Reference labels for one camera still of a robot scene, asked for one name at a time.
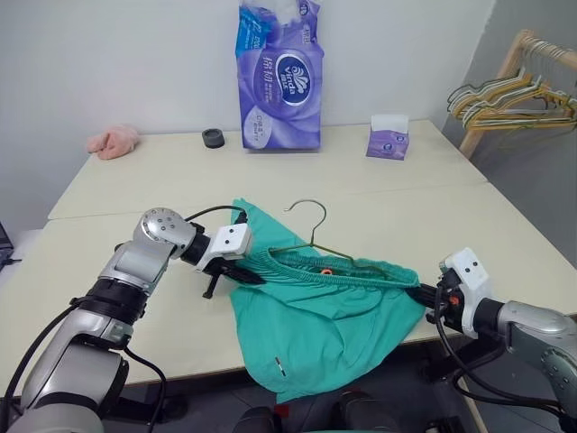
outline table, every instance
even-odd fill
[[[91,156],[49,219],[142,212],[151,207],[210,207],[229,197],[280,191],[300,197],[470,185],[485,177],[429,121],[411,122],[404,161],[366,158],[367,124],[323,128],[319,152],[249,152],[238,132],[207,149],[200,134],[143,136],[129,155]]]
[[[257,190],[244,197],[304,237],[320,217],[312,204],[283,213],[281,209],[301,198],[296,193],[281,197]],[[403,264],[429,283],[436,282],[437,264],[446,255],[470,246],[493,278],[496,298],[577,312],[577,271],[487,182],[352,195],[326,192],[314,198],[328,209],[316,232],[320,244]],[[189,215],[200,208],[175,210]],[[72,217],[46,225],[21,270],[0,292],[0,388],[39,331],[70,298],[92,286],[114,246],[132,235],[139,217]],[[213,213],[200,222],[214,227],[228,217],[227,212]],[[206,300],[201,294],[207,283],[208,276],[183,262],[171,262],[144,318],[135,324],[131,348],[171,379],[243,367],[228,298],[234,285],[221,280],[215,297]],[[18,338],[13,338],[16,328]],[[181,339],[182,332],[175,329],[186,330],[187,337]],[[406,342],[431,338],[436,338],[435,327],[422,321]],[[128,382],[155,379],[147,368],[131,364]]]

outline hanger hook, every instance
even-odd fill
[[[295,201],[292,205],[290,205],[290,207],[287,207],[284,210],[285,210],[285,212],[290,212],[294,206],[298,205],[299,203],[305,203],[305,202],[315,203],[323,209],[323,218],[316,224],[316,226],[313,227],[313,233],[310,236],[310,243],[314,244],[315,243],[315,230],[317,230],[317,228],[320,227],[320,225],[323,224],[326,220],[326,207],[325,207],[325,205],[323,205],[320,201],[313,200],[312,198],[302,198],[301,200]]]

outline pink towel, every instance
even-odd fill
[[[88,138],[87,150],[89,153],[97,152],[101,160],[112,160],[132,152],[138,141],[138,133],[134,128],[118,124],[103,134]]]

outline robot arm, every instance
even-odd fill
[[[444,324],[474,339],[502,340],[547,378],[571,419],[566,431],[577,431],[577,323],[551,309],[492,299],[489,275],[469,248],[447,257],[440,268]],[[425,286],[409,294],[432,309],[436,290]],[[434,315],[427,320],[434,323]]]
[[[204,227],[172,210],[145,212],[133,240],[118,245],[92,289],[74,299],[78,307],[64,319],[28,376],[21,399],[24,415],[10,432],[102,431],[99,418],[117,400],[128,374],[128,363],[111,349],[127,347],[133,324],[144,314],[169,259],[179,258],[212,276],[206,298],[212,297],[221,274],[263,283],[234,264],[252,239],[245,214],[237,223],[209,236]]]

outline tissue package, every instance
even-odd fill
[[[236,39],[243,146],[315,149],[320,146],[323,50],[316,42],[319,6],[296,2],[281,23],[272,10],[243,0]]]
[[[367,156],[404,160],[408,148],[407,115],[373,115]]]

